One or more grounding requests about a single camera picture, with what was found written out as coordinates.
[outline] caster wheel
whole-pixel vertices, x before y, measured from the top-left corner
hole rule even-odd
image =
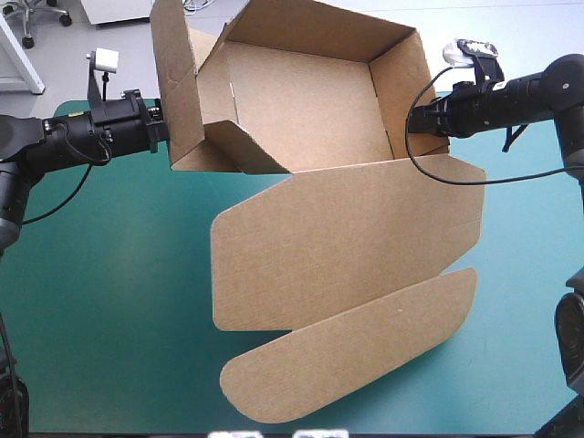
[[[71,26],[71,23],[73,23],[73,20],[71,20],[71,16],[69,14],[67,14],[66,16],[60,16],[58,18],[58,21],[61,23],[61,25],[63,25],[64,27],[67,26]]]
[[[35,46],[35,39],[31,36],[25,36],[22,38],[22,47],[33,48]]]

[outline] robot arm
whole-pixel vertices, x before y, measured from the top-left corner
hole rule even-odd
[[[95,71],[104,72],[105,88],[117,69],[116,52],[98,48],[88,58],[89,111],[44,120],[0,115],[0,257],[18,239],[30,190],[45,173],[156,152],[169,139],[158,100],[148,108],[137,89],[118,100],[100,96]]]
[[[458,40],[456,45],[457,57],[445,49],[447,61],[460,68],[461,59],[467,59],[464,66],[474,67],[476,83],[454,84],[450,95],[417,107],[409,132],[467,138],[477,132],[554,120],[565,166],[584,164],[583,55],[566,55],[543,72],[504,81],[496,51],[488,49],[491,45],[468,40]],[[584,179],[584,172],[571,174]]]

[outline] cardboard box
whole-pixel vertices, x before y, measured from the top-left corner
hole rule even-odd
[[[280,173],[406,157],[430,80],[418,32],[313,0],[250,0],[219,38],[151,14],[173,169]],[[428,98],[433,97],[433,90]],[[412,136],[419,155],[446,138]]]
[[[250,0],[219,38],[157,0],[151,28],[172,168],[292,173],[211,232],[215,325],[294,330],[225,365],[236,409],[294,420],[451,337],[476,278],[441,273],[478,239],[484,190],[401,160],[430,80],[416,30],[313,0]],[[432,172],[485,178],[446,138],[411,143]]]

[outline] green table surface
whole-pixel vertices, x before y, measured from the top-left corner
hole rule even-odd
[[[560,165],[553,124],[529,128],[507,155],[504,135],[454,141],[453,155],[491,177]],[[83,172],[47,175],[27,215],[59,203]],[[214,327],[209,230],[283,178],[171,172],[161,149],[95,169],[63,211],[24,228],[0,264],[0,306],[33,431],[525,433],[571,399],[553,313],[584,260],[584,228],[578,186],[561,175],[487,189],[482,238],[452,266],[480,276],[452,339],[305,419],[262,425],[239,414],[221,393],[221,368],[279,333]]]

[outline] white floor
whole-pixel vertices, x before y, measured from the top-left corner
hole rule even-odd
[[[508,78],[535,73],[551,60],[567,53],[584,53],[581,26],[582,0],[328,0],[334,5],[391,19],[420,29],[426,56],[433,72],[444,67],[441,50],[453,37],[488,39],[502,53],[501,64]],[[190,17],[191,25],[218,34],[226,20],[245,0],[216,0]],[[126,23],[95,27],[89,24],[78,0],[59,0],[73,17],[71,27],[62,27],[53,16],[36,16],[33,33],[36,46],[27,50],[47,91],[0,94],[0,113],[17,117],[49,117],[66,100],[84,99],[87,89],[85,54],[105,47],[120,52],[120,70],[112,78],[110,95],[124,89],[141,89],[142,95],[159,95],[153,61],[150,25]],[[13,23],[18,37],[20,25]],[[455,72],[438,83],[439,90],[471,71]]]

